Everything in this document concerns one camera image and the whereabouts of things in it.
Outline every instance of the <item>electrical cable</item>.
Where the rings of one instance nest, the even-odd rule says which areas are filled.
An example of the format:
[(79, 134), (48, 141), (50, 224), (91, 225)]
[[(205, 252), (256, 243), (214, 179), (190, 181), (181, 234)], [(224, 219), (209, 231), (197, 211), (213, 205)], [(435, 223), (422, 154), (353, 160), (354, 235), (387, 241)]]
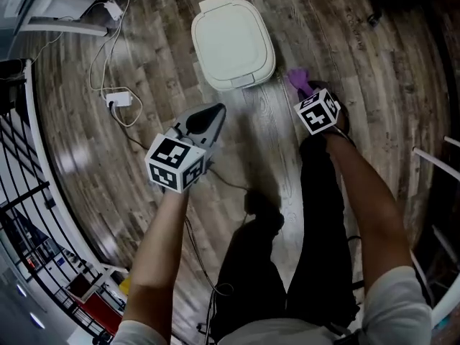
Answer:
[[(205, 335), (205, 345), (208, 345), (209, 342), (209, 334), (210, 334), (210, 322), (211, 319), (214, 317), (216, 314), (216, 295), (222, 295), (222, 296), (230, 296), (233, 291), (234, 287), (231, 284), (228, 283), (221, 283), (218, 285), (214, 285), (211, 278), (208, 275), (208, 272), (206, 271), (206, 268), (204, 266), (203, 260), (201, 259), (201, 254), (198, 248), (198, 244), (196, 242), (195, 234), (193, 233), (193, 228), (190, 220), (188, 219), (187, 216), (185, 216), (185, 227), (187, 228), (188, 236), (190, 238), (190, 241), (192, 243), (193, 250), (195, 251), (196, 258), (198, 260), (198, 263), (201, 266), (201, 269), (203, 270), (203, 274), (205, 275), (205, 278), (207, 279), (209, 285), (212, 287), (212, 292), (211, 292), (211, 297), (209, 298), (209, 305), (208, 305), (208, 312), (206, 314), (206, 335)], [(224, 294), (221, 291), (218, 290), (217, 287), (222, 287), (222, 286), (229, 286), (231, 288), (231, 292), (229, 294)]]
[(214, 171), (213, 169), (209, 168), (208, 169), (209, 171), (211, 171), (222, 183), (224, 184), (227, 184), (228, 186), (232, 187), (232, 188), (237, 188), (237, 189), (242, 189), (242, 190), (245, 190), (246, 192), (249, 191), (248, 188), (246, 187), (242, 187), (240, 185), (235, 185), (235, 184), (232, 184), (228, 181), (226, 181), (223, 177), (221, 177), (216, 171)]
[(359, 240), (361, 240), (361, 237), (360, 237), (359, 235), (351, 235), (351, 236), (347, 239), (347, 241), (350, 242), (351, 240), (354, 240), (354, 239), (359, 239)]
[[(102, 2), (102, 1), (100, 1), (100, 2), (97, 2), (97, 3), (93, 4), (93, 5), (91, 5), (91, 7), (86, 11), (85, 14), (89, 13), (89, 11), (92, 10), (92, 8), (94, 8), (96, 5), (99, 5), (99, 4), (105, 4), (105, 3)], [(75, 19), (74, 19), (73, 17), (71, 17), (71, 16), (61, 17), (61, 18), (57, 18), (57, 19), (54, 19), (54, 20), (61, 20), (61, 19), (65, 19), (65, 18), (70, 18), (71, 21), (74, 21), (74, 20), (75, 20)], [(33, 63), (35, 63), (35, 62), (37, 61), (38, 57), (42, 54), (42, 51), (43, 51), (46, 47), (48, 47), (48, 46), (51, 45), (52, 43), (55, 43), (56, 41), (58, 41), (58, 40), (62, 37), (63, 33), (64, 33), (64, 32), (61, 32), (54, 40), (48, 41), (48, 42), (45, 44), (45, 46), (43, 46), (43, 47), (40, 49), (40, 51), (38, 52), (38, 55), (35, 57), (35, 59), (32, 61), (31, 64), (33, 64)], [(21, 77), (24, 75), (24, 73), (23, 73), (23, 70), (24, 70), (24, 63), (22, 62), (21, 59), (15, 59), (15, 60), (18, 60), (18, 61), (21, 63), (21, 69), (20, 69), (19, 72), (18, 72), (18, 73), (20, 73), (20, 74), (18, 74), (16, 77), (0, 78), (0, 81), (14, 81), (14, 80), (16, 80), (16, 79), (21, 78)]]
[[(109, 112), (110, 112), (110, 115), (111, 115), (112, 119), (116, 121), (116, 118), (115, 118), (115, 116), (114, 116), (114, 112), (116, 112), (116, 108), (114, 108), (114, 112), (112, 112), (113, 106), (114, 106), (114, 103), (111, 102), (111, 103), (109, 104)], [(118, 123), (118, 125), (120, 126), (120, 129), (121, 129), (121, 131), (123, 132), (124, 136), (125, 136), (128, 140), (130, 140), (131, 142), (134, 142), (134, 143), (138, 144), (142, 149), (144, 149), (144, 150), (146, 150), (146, 151), (149, 150), (149, 149), (148, 149), (147, 147), (145, 147), (141, 142), (138, 142), (137, 140), (131, 138), (131, 137), (128, 135), (127, 130), (126, 130), (119, 122), (117, 122), (117, 123)]]
[[(106, 80), (106, 70), (107, 70), (107, 66), (110, 64), (110, 61), (111, 61), (111, 58), (112, 58), (112, 55), (114, 54), (114, 48), (115, 48), (115, 44), (118, 40), (118, 38), (120, 37), (120, 34), (121, 34), (121, 29), (122, 29), (122, 26), (123, 26), (123, 21), (124, 21), (124, 17), (126, 15), (126, 12), (129, 8), (129, 3), (130, 3), (131, 0), (127, 0), (126, 2), (126, 7), (123, 11), (123, 14), (121, 15), (121, 18), (120, 18), (120, 24), (119, 26), (116, 28), (115, 32), (112, 34), (112, 36), (110, 36), (107, 40), (105, 40), (102, 45), (99, 47), (97, 53), (96, 53), (96, 56), (94, 57), (93, 61), (91, 61), (91, 65), (89, 67), (89, 71), (88, 71), (88, 84), (89, 84), (89, 87), (93, 90), (93, 91), (99, 91), (99, 93), (101, 94), (101, 98), (104, 100), (104, 101), (107, 101), (106, 99), (106, 96), (104, 94), (104, 91), (117, 91), (117, 90), (125, 90), (125, 91), (128, 91), (130, 92), (130, 94), (136, 98), (136, 100), (138, 100), (139, 102), (139, 105), (140, 105), (140, 109), (139, 109), (139, 112), (136, 116), (136, 118), (134, 119), (133, 122), (131, 122), (130, 124), (125, 124), (123, 121), (121, 121), (118, 116), (116, 115), (116, 112), (114, 113), (114, 118), (115, 120), (121, 124), (123, 127), (125, 128), (129, 128), (129, 127), (132, 127), (134, 124), (136, 124), (136, 121), (139, 119), (139, 117), (141, 116), (142, 114), (142, 110), (144, 108), (144, 104), (142, 103), (142, 100), (138, 97), (137, 94), (135, 94), (130, 88), (126, 87), (126, 86), (119, 86), (119, 87), (104, 87), (104, 82)], [(110, 41), (113, 41), (112, 43), (112, 46), (109, 50), (109, 53), (108, 55), (106, 56), (106, 59), (104, 60), (103, 62), (103, 67), (102, 67), (102, 79), (101, 79), (101, 85), (96, 88), (96, 87), (93, 87), (93, 84), (91, 82), (91, 73), (93, 71), (93, 65), (97, 59), (97, 57), (99, 56), (99, 54), (101, 53), (102, 49), (104, 48), (104, 46), (109, 43)]]

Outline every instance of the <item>person's arm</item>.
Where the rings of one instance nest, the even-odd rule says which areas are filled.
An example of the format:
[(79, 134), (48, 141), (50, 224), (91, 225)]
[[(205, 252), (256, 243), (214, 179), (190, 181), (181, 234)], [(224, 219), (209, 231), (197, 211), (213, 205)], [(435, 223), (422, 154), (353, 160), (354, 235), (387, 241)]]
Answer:
[(133, 320), (171, 337), (173, 290), (178, 275), (188, 192), (167, 190), (140, 244), (131, 271), (123, 321)]
[(346, 139), (327, 134), (362, 238), (364, 287), (392, 268), (412, 266), (403, 217), (385, 182)]

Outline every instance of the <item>white shirt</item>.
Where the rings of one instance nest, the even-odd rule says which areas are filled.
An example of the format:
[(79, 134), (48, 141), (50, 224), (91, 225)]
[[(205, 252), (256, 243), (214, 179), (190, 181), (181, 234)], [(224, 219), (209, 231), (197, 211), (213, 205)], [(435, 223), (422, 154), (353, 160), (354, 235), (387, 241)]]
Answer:
[[(431, 308), (422, 296), (412, 267), (386, 272), (369, 289), (359, 343), (363, 345), (429, 345)], [(255, 321), (225, 336), (219, 345), (332, 345), (324, 327), (293, 318)], [(166, 345), (153, 328), (123, 321), (112, 345)]]

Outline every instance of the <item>red object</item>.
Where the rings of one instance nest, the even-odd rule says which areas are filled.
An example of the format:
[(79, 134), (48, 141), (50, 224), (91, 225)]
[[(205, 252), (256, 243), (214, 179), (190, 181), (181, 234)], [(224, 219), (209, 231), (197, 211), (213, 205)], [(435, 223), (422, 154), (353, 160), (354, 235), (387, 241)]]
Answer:
[(97, 293), (93, 293), (85, 303), (79, 305), (112, 336), (116, 334), (121, 316)]

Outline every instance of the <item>wooden floor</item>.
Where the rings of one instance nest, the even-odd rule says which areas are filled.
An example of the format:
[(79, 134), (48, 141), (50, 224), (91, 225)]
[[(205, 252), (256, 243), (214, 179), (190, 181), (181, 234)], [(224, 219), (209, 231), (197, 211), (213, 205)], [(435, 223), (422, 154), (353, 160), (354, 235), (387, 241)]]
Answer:
[[(144, 101), (129, 134), (149, 146), (183, 110), (225, 103), (227, 120), (213, 167), (227, 180), (279, 201), (286, 223), (273, 260), (288, 286), (303, 239), (298, 146), (306, 130), (293, 113), (297, 97), (286, 72), (308, 68), (347, 105), (357, 147), (390, 186), (414, 242), (432, 168), (410, 151), (417, 146), (436, 154), (449, 129), (442, 65), (422, 11), (385, 15), (372, 29), (367, 0), (249, 0), (270, 32), (277, 70), (262, 86), (217, 93), (203, 78), (190, 36), (199, 1), (132, 0), (106, 78), (106, 85), (129, 86)], [(51, 37), (28, 34), (24, 52), (34, 57)], [(37, 95), (46, 141), (79, 223), (107, 262), (130, 267), (161, 193), (147, 182), (145, 151), (124, 138), (88, 87), (88, 68), (103, 40), (64, 34), (47, 47), (36, 63)], [(96, 83), (103, 61), (96, 62)], [(136, 106), (123, 110), (127, 121), (136, 112)], [(214, 280), (244, 218), (243, 197), (212, 174), (192, 188), (188, 215)], [(350, 233), (356, 231), (348, 206), (346, 224)], [(209, 294), (185, 237), (174, 328), (191, 343), (202, 341), (195, 327), (205, 321)]]

